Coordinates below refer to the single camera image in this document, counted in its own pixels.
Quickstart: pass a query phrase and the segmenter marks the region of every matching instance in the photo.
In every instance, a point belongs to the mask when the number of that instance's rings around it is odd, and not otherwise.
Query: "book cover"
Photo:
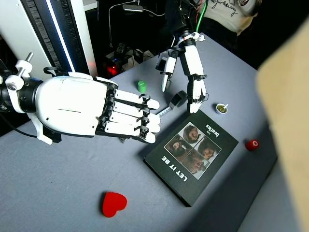
[[[156,146],[145,162],[186,206],[192,206],[237,144],[199,110]]]

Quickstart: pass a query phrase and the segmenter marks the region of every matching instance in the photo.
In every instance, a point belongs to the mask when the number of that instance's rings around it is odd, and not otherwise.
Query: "white sweatshirt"
[[[239,35],[251,24],[255,16],[250,16],[254,6],[255,0],[249,0],[244,6],[237,0],[209,0],[204,17],[217,21]]]

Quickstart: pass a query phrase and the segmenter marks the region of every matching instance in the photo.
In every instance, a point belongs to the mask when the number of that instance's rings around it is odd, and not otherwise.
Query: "red heart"
[[[111,218],[115,216],[118,210],[123,210],[126,203],[125,196],[116,192],[107,192],[104,197],[102,212],[104,216]]]

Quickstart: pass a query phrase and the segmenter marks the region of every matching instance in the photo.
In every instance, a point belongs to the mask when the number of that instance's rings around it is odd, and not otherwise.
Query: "measuring tool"
[[[174,108],[178,108],[182,106],[186,101],[187,101],[186,92],[184,92],[183,90],[179,91],[178,93],[174,95],[172,100],[170,100],[169,106],[165,108],[164,110],[160,111],[159,113],[157,113],[156,115],[158,115],[159,117],[162,117],[166,115],[169,111],[172,111]],[[124,143],[128,139],[129,138],[120,138],[122,143]]]

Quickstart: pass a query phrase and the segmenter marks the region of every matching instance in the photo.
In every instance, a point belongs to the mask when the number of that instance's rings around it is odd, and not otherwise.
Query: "robotic hand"
[[[174,39],[179,38],[179,40],[175,47],[171,47],[160,54],[156,69],[164,75],[162,82],[162,91],[164,92],[171,84],[177,57],[180,58],[183,72],[189,79],[187,110],[190,113],[196,113],[201,104],[208,98],[204,84],[207,75],[204,74],[195,47],[196,41],[203,41],[205,38],[192,30],[189,12],[190,0],[167,0],[165,14],[168,28],[174,35]]]
[[[43,82],[30,78],[33,53],[17,62],[17,75],[6,71],[0,76],[0,112],[27,113],[37,138],[47,144],[61,141],[61,134],[93,137],[133,137],[155,142],[160,118],[150,113],[159,102],[146,94],[121,91],[118,85],[101,77],[78,72],[57,73]]]

